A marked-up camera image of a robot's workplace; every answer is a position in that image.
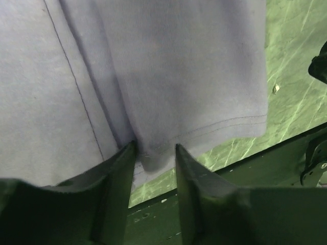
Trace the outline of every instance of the seam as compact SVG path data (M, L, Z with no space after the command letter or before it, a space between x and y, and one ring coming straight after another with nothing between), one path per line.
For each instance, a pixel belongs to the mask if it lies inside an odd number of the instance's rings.
M81 97L81 100L82 100L82 103L83 103L83 106L84 106L84 110L85 110L85 112L86 112L86 116L87 116L88 121L89 121L89 123L90 123L90 126L91 126L91 129L92 129L92 132L93 132L94 138L95 138L95 140L96 140L96 143L97 143L97 146L98 146L98 149L99 149L100 155L101 155L101 158L102 158L102 160L104 161L103 153L102 153L102 151L101 151L99 141L98 141L97 136L96 136L96 133L95 133L95 131L94 131L94 127L93 127L92 122L91 122L91 120L90 120L90 116L89 116L88 111L87 111L87 109L86 109L85 102L84 102L84 99L83 99L83 97L82 97L82 94L81 94L80 88L78 87L76 76L75 76L75 74L74 74L74 72L73 72L73 69L72 69L71 63L70 63L70 61L69 61L69 59L68 59L68 56L67 56L67 54L66 54L66 51L65 51L65 49L64 49L63 46L62 46L61 40L60 40L60 38L59 38L59 34L58 34L58 32L57 32L57 29L56 29L55 23L54 23L54 21L53 21L53 19L52 19L52 17L51 17L51 14L50 14L49 8L48 8L48 6L47 6L45 0L43 0L43 2L44 2L44 4L45 4L46 11L48 12L48 15L49 15L49 17L50 17L50 20L51 20L52 26L53 26L53 28L54 28L54 30L55 30L55 33L56 33L56 36L57 36L57 38L58 38L59 44L60 44L60 46L61 46L61 49L62 49L62 51L63 51L63 53L64 53L64 55L65 55L65 59L66 59L68 65L69 65L69 69L71 70L72 75L73 75L73 77L74 77L75 85L76 85L77 90L78 90L78 93L79 93L79 95L80 95L80 97Z
M214 125L216 125L216 124L219 124L219 123L222 123L222 122L225 122L225 121L229 121L229 120L233 120L233 119L239 119L239 118L254 118L254 117L264 117L264 116L267 116L267 114L265 114L265 115L261 115L261 116L244 116L244 117L235 117L235 118L231 118L231 119L228 119L228 120L224 120L224 121L216 122L216 123L214 123L214 124L211 124L211 125L208 125L208 126L205 126L205 127L202 127L202 128L198 128L198 129L195 129L195 130L189 131L189 132L187 132L187 133L185 133L185 134L181 134L181 135L175 136L175 137L173 137L173 138L167 140L165 143L161 144L160 146L154 148L154 150L159 150L160 148L163 148L164 146L168 145L169 143L171 143L172 140L174 140L174 139L176 139L176 138L183 137L183 136L187 136L187 135L189 135L189 134L191 134L191 133L193 133L193 132L196 132L196 131L198 131L198 130L205 129L205 128L207 128L207 127L211 127L211 126L214 126ZM206 132L206 133L201 134L201 135L197 135L197 136L192 137L192 138L189 138L189 139L187 139L187 140L192 140L192 139L195 139L195 138L201 137L201 136L203 136L203 135L210 134L210 133L213 133L213 132L215 132L215 131L219 131L219 130L221 130L221 129L225 129L225 128L229 128L229 127L241 126L241 125L259 125L259 124L264 124L264 123L266 123L266 122L264 121L264 122L256 122L256 123L251 123L251 124L234 124L234 125L228 125L228 126L225 126L225 127L222 127L222 128L215 129L215 130L210 131L210 132ZM160 152L159 155L162 155L163 153L165 153L165 152L168 151L168 150L169 150L169 149L166 149L166 150Z

